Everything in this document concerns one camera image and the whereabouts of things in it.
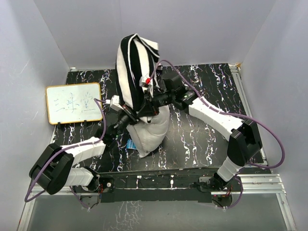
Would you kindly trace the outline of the white pillow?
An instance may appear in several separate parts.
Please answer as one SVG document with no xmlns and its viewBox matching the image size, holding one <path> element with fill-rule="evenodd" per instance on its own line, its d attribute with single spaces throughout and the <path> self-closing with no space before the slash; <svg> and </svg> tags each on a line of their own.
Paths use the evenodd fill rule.
<svg viewBox="0 0 308 231">
<path fill-rule="evenodd" d="M 133 140 L 139 158 L 146 157 L 161 144 L 168 131 L 170 120 L 169 106 L 159 107 L 159 114 L 154 117 L 142 117 L 135 125 L 128 125 L 127 130 Z"/>
</svg>

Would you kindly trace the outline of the black white striped pillowcase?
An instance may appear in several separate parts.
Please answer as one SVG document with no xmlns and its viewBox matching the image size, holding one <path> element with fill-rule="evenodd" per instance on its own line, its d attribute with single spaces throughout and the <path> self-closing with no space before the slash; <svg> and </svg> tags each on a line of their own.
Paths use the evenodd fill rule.
<svg viewBox="0 0 308 231">
<path fill-rule="evenodd" d="M 160 58 L 157 42 L 132 34 L 124 37 L 116 57 L 116 89 L 120 104 L 126 104 L 133 111 L 141 109 L 144 88 L 141 77 L 150 77 Z"/>
</svg>

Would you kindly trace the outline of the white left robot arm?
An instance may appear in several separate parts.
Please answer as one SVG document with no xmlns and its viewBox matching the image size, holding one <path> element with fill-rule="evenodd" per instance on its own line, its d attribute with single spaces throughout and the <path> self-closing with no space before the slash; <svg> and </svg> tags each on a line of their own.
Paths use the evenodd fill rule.
<svg viewBox="0 0 308 231">
<path fill-rule="evenodd" d="M 112 149 L 118 135 L 123 133 L 127 125 L 135 125 L 144 115 L 144 107 L 135 112 L 123 105 L 117 122 L 109 128 L 99 128 L 90 139 L 65 147 L 49 144 L 29 172 L 32 184 L 28 191 L 32 191 L 35 184 L 50 195 L 68 186 L 83 186 L 89 192 L 96 191 L 100 182 L 97 173 L 73 166 Z"/>
</svg>

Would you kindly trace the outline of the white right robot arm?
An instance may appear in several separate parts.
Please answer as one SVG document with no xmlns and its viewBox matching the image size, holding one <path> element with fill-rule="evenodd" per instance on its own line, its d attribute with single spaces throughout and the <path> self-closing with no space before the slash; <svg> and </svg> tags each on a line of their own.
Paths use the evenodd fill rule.
<svg viewBox="0 0 308 231">
<path fill-rule="evenodd" d="M 257 123 L 245 116 L 232 116 L 215 107 L 181 74 L 167 73 L 162 78 L 162 84 L 161 90 L 155 90 L 151 77 L 140 78 L 144 100 L 138 116 L 158 115 L 159 107 L 172 104 L 218 131 L 229 143 L 227 157 L 208 186 L 220 191 L 227 190 L 231 187 L 231 179 L 263 146 Z"/>
</svg>

